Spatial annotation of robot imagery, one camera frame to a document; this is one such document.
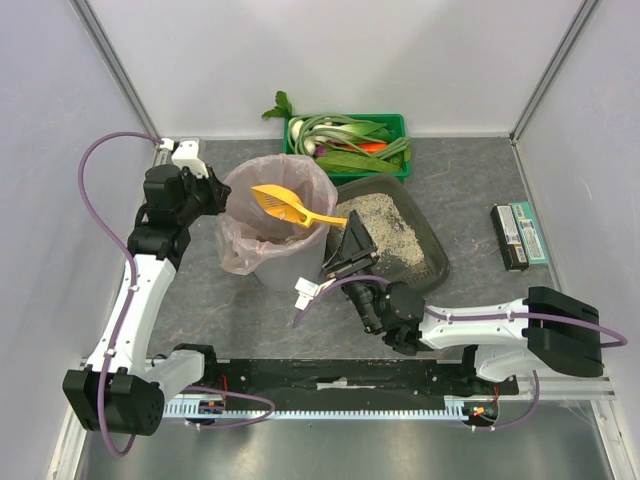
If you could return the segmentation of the pink plastic trash bag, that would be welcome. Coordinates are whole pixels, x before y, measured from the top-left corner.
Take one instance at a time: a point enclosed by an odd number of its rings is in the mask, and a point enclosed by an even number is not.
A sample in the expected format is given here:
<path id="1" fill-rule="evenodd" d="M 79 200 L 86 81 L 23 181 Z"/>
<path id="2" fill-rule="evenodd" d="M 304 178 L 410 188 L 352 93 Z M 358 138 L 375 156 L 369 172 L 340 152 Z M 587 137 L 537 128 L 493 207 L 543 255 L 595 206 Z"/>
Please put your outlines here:
<path id="1" fill-rule="evenodd" d="M 231 194 L 216 227 L 224 270 L 256 274 L 276 288 L 319 273 L 329 225 L 309 215 L 332 216 L 338 193 L 313 159 L 254 158 L 235 167 L 224 183 Z"/>

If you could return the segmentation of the yellow litter scoop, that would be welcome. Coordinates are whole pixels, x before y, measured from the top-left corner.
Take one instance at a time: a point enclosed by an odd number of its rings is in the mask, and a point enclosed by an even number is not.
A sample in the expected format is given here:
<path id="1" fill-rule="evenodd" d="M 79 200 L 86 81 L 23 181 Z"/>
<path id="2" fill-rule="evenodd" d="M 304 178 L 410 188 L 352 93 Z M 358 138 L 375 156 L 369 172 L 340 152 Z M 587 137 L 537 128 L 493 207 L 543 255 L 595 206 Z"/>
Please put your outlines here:
<path id="1" fill-rule="evenodd" d="M 347 219 L 322 215 L 307 209 L 302 200 L 291 190 L 275 184 L 251 187 L 251 191 L 266 214 L 304 228 L 316 223 L 345 228 Z"/>

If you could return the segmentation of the dark grey litter tray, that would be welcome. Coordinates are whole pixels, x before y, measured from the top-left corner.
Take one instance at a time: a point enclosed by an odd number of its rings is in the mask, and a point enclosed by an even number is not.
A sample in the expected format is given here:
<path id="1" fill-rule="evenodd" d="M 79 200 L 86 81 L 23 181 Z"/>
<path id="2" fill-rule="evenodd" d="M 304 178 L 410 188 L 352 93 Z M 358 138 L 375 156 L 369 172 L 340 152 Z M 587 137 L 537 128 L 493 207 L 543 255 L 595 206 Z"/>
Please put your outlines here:
<path id="1" fill-rule="evenodd" d="M 402 281 L 426 295 L 449 276 L 449 259 L 432 227 L 403 184 L 389 174 L 338 188 L 336 214 L 356 211 L 377 246 L 374 274 Z"/>

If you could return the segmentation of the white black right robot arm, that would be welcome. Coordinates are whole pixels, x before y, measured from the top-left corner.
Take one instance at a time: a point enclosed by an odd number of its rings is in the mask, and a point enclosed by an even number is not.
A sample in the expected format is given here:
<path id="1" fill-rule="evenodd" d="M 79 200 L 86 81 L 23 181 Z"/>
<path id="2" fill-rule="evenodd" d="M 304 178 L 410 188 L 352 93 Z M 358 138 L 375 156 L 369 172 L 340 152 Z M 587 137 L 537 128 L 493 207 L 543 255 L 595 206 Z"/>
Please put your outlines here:
<path id="1" fill-rule="evenodd" d="M 462 381 L 500 383 L 540 366 L 570 377 L 602 376 L 596 308 L 545 286 L 497 305 L 436 307 L 409 284 L 374 276 L 377 247 L 356 211 L 339 228 L 326 274 L 354 305 L 365 332 L 382 336 L 392 350 L 414 356 L 462 346 Z"/>

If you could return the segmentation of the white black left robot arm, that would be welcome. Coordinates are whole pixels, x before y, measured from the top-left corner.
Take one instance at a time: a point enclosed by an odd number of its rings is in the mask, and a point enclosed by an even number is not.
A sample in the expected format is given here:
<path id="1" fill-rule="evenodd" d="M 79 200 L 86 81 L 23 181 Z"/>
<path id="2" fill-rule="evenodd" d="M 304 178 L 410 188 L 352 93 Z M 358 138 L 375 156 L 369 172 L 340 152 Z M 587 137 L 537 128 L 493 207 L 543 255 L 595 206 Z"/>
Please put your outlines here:
<path id="1" fill-rule="evenodd" d="M 147 347 L 160 305 L 201 216 L 226 209 L 230 187 L 202 161 L 149 169 L 145 202 L 126 247 L 124 278 L 108 324 L 81 369 L 70 370 L 63 392 L 82 427 L 138 436 L 153 434 L 168 401 L 212 378 L 210 345 L 180 344 L 155 367 Z"/>

